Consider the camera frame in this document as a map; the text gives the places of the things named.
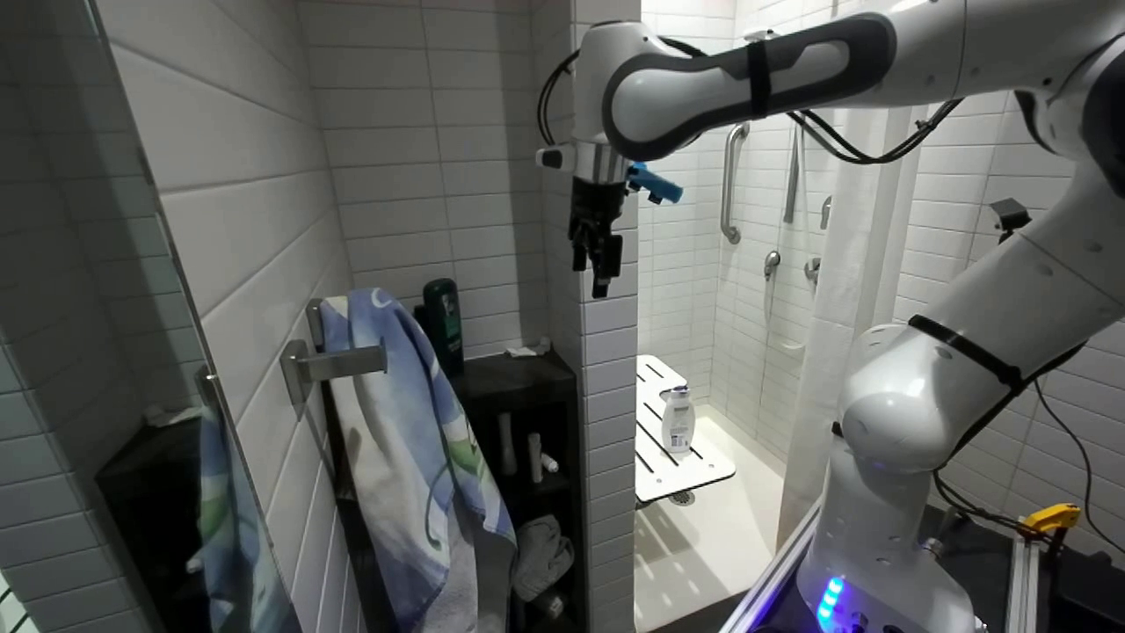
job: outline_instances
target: white robotic arm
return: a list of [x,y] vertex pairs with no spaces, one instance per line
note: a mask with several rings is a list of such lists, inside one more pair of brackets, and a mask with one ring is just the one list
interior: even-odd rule
[[[1021,91],[1033,139],[1077,161],[1072,191],[1048,219],[970,266],[909,326],[860,343],[822,521],[798,572],[822,630],[974,630],[970,597],[939,571],[918,523],[932,470],[1125,314],[1123,32],[1125,0],[901,0],[722,55],[669,48],[635,26],[599,26],[585,40],[574,115],[588,168],[574,168],[577,191],[624,191],[624,155],[660,157],[737,121],[977,91]],[[618,196],[585,196],[585,214],[608,232]]]

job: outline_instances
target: towel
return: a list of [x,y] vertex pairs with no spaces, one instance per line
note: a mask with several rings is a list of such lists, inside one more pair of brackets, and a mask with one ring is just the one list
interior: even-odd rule
[[211,633],[298,633],[245,469],[231,463],[227,429],[211,411],[198,426],[203,544],[186,571],[203,576]]
[[502,541],[512,541],[512,523],[425,330],[379,289],[322,300],[321,324],[331,357],[374,346],[387,351],[387,372],[331,381],[331,392],[399,625],[431,630],[425,613],[438,593],[470,603],[443,630],[476,625],[476,586],[463,586],[476,572],[449,572],[469,541],[457,513]]

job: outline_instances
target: shower rail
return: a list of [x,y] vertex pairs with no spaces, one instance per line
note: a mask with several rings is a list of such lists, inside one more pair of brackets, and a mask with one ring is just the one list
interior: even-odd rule
[[723,211],[722,211],[722,232],[729,236],[729,242],[743,242],[743,229],[731,222],[734,214],[734,157],[743,140],[748,139],[748,122],[734,127],[734,133],[729,139],[723,149]]

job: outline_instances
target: yellow object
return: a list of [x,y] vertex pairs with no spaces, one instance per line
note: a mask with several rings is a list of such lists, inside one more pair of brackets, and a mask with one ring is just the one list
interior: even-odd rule
[[1070,530],[1072,523],[1081,523],[1082,510],[1072,504],[1054,504],[1054,507],[1042,507],[1033,513],[1021,516],[1023,534],[1029,537],[1048,537],[1054,530]]

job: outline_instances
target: floor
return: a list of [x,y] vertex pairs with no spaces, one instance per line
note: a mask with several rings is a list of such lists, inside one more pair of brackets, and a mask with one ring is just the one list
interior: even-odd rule
[[699,418],[699,432],[737,474],[699,490],[689,507],[665,500],[635,510],[633,618],[642,633],[745,593],[775,555],[781,470],[714,418]]

